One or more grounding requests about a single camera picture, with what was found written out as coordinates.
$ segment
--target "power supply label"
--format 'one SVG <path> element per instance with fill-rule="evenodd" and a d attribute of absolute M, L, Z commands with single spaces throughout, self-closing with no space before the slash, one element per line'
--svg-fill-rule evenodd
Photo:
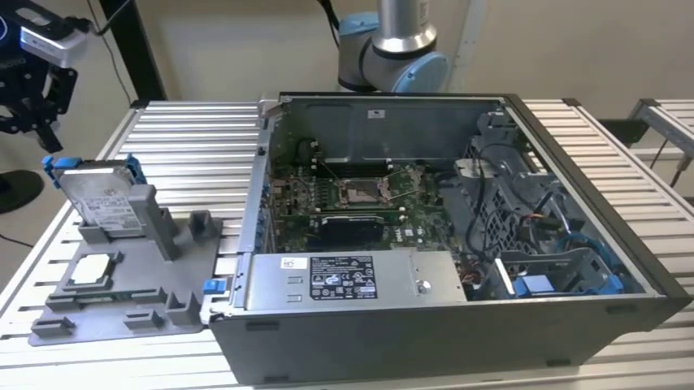
<path fill-rule="evenodd" d="M 311 258 L 311 298 L 376 299 L 376 271 L 371 256 Z"/>

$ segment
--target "blue tab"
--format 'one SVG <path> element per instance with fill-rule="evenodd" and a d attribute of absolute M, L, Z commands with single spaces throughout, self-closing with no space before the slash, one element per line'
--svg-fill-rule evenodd
<path fill-rule="evenodd" d="M 529 295 L 528 289 L 524 287 L 523 279 L 516 278 L 512 282 L 512 289 L 516 292 L 516 297 L 525 297 Z"/>
<path fill-rule="evenodd" d="M 132 157 L 132 153 L 128 153 L 128 157 L 125 157 L 125 166 L 129 168 L 129 171 L 132 172 L 134 182 L 137 184 L 146 184 L 148 179 L 144 177 L 144 173 L 141 173 L 140 160 Z"/>
<path fill-rule="evenodd" d="M 616 275 L 610 275 L 603 286 L 598 289 L 598 294 L 618 294 L 623 289 L 624 285 Z"/>
<path fill-rule="evenodd" d="M 523 283 L 531 294 L 553 293 L 553 286 L 545 275 L 525 275 L 519 279 L 523 279 Z"/>
<path fill-rule="evenodd" d="M 45 156 L 41 159 L 41 165 L 42 165 L 42 171 L 45 172 L 45 174 L 50 178 L 50 182 L 53 183 L 53 187 L 56 187 L 58 189 L 61 187 L 61 185 L 57 182 L 57 179 L 54 178 L 54 174 L 53 174 L 53 156 Z"/>
<path fill-rule="evenodd" d="M 202 283 L 202 294 L 224 294 L 227 291 L 227 280 L 208 279 Z"/>
<path fill-rule="evenodd" d="M 78 164 L 82 163 L 82 159 L 80 157 L 60 157 L 54 162 L 56 169 L 72 169 L 78 167 Z"/>

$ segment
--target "aluminum table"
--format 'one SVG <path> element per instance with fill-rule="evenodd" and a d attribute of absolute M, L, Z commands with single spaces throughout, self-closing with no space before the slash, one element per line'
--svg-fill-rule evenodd
<path fill-rule="evenodd" d="M 694 295 L 694 210 L 580 106 L 525 101 L 576 165 Z M 209 209 L 224 219 L 216 275 L 235 273 L 236 246 L 257 139 L 257 103 L 152 102 L 129 110 L 98 158 L 133 152 L 174 215 Z M 78 215 L 65 204 L 0 294 L 0 386 L 8 388 L 233 388 L 208 330 L 181 336 L 33 348 L 26 334 L 77 248 Z M 307 389 L 694 388 L 694 305 L 655 331 L 631 333 L 580 367 L 495 372 Z"/>

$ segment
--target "barcode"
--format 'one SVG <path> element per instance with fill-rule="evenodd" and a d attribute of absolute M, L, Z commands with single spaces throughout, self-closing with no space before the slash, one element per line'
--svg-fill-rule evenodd
<path fill-rule="evenodd" d="M 128 219 L 122 222 L 122 229 L 137 229 L 140 224 L 133 219 Z"/>

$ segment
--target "white wall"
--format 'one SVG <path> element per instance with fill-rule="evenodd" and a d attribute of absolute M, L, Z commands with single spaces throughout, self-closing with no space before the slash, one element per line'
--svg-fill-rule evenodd
<path fill-rule="evenodd" d="M 34 1 L 61 16 L 78 15 L 90 19 L 85 0 Z M 92 3 L 97 16 L 102 18 L 98 2 L 92 0 Z M 112 48 L 125 86 L 129 88 L 130 96 L 134 97 L 130 79 L 120 62 L 117 46 L 113 41 Z M 101 39 L 92 37 L 88 53 L 74 65 L 74 68 L 78 72 L 78 78 L 72 103 L 66 115 L 58 117 L 61 123 L 58 138 L 65 149 L 57 155 L 93 158 L 118 125 L 129 105 L 116 80 Z M 18 134 L 0 133 L 0 171 L 38 168 L 40 159 L 44 155 L 46 153 L 33 139 Z"/>
<path fill-rule="evenodd" d="M 576 98 L 596 116 L 615 117 L 639 98 L 694 98 L 694 1 L 487 0 L 485 6 L 464 90 Z"/>
<path fill-rule="evenodd" d="M 252 100 L 333 90 L 337 50 L 315 0 L 137 2 L 169 98 Z M 376 0 L 333 0 L 337 17 Z M 457 50 L 467 0 L 432 0 L 437 49 Z"/>

